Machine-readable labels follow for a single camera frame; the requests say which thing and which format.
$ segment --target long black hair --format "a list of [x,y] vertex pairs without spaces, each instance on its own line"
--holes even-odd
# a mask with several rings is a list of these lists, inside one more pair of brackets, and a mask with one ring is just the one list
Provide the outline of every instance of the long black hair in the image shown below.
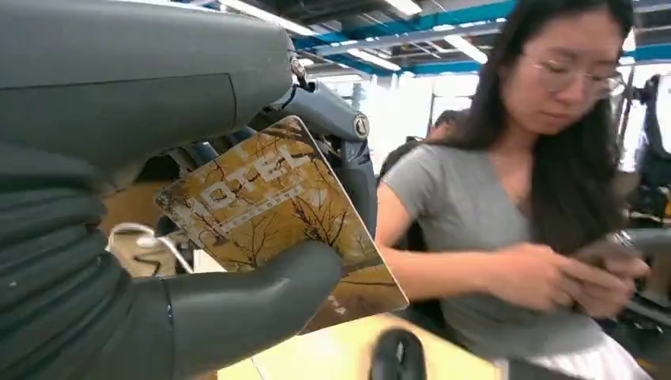
[[[501,99],[502,67],[513,66],[524,45],[549,21],[604,8],[620,25],[623,40],[634,23],[631,0],[519,0],[498,35],[469,117],[441,144],[487,150],[502,136],[506,110]],[[619,154],[608,99],[557,135],[542,136],[534,148],[530,215],[535,241],[558,253],[572,253],[624,224],[612,190]]]

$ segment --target blue ceiling beam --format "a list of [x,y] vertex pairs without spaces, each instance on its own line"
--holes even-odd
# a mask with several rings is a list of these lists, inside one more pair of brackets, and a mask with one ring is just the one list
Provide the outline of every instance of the blue ceiling beam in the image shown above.
[[342,33],[326,33],[317,38],[298,38],[294,40],[297,47],[310,49],[318,46],[319,39],[332,42],[342,42],[339,38],[347,37],[347,40],[364,40],[370,37],[393,36],[407,32],[418,32],[431,30],[439,25],[459,25],[467,22],[490,21],[497,18],[507,17],[515,7],[516,0],[495,2],[483,6],[473,6],[464,9],[448,10],[445,12],[427,14],[426,16],[413,17],[406,21],[391,21],[384,24],[364,26],[343,31]]
[[417,75],[438,75],[444,73],[468,73],[478,71],[480,64],[476,61],[454,61],[443,63],[428,63],[424,65],[408,66],[403,70]]
[[671,44],[639,46],[632,54],[636,61],[654,61],[655,59],[671,59]]

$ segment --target book cover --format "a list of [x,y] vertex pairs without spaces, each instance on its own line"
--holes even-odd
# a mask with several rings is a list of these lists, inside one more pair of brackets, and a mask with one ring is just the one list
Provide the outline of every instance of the book cover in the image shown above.
[[159,192],[158,206],[229,272],[303,241],[343,259],[343,278],[304,333],[408,304],[300,119],[289,116]]

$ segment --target computer mouse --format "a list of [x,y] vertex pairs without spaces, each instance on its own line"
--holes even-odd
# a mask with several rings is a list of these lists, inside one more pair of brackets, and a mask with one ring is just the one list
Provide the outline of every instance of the computer mouse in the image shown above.
[[391,329],[377,339],[369,380],[426,380],[424,348],[406,329]]

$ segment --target desk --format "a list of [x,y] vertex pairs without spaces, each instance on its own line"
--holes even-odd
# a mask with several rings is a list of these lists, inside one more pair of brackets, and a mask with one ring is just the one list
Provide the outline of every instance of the desk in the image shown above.
[[[205,252],[194,257],[196,272],[220,272]],[[424,346],[427,377],[449,380],[499,380],[499,370],[457,346],[389,314],[343,323],[296,336],[254,357],[220,370],[221,380],[366,380],[373,346],[380,334],[401,327],[412,331]]]

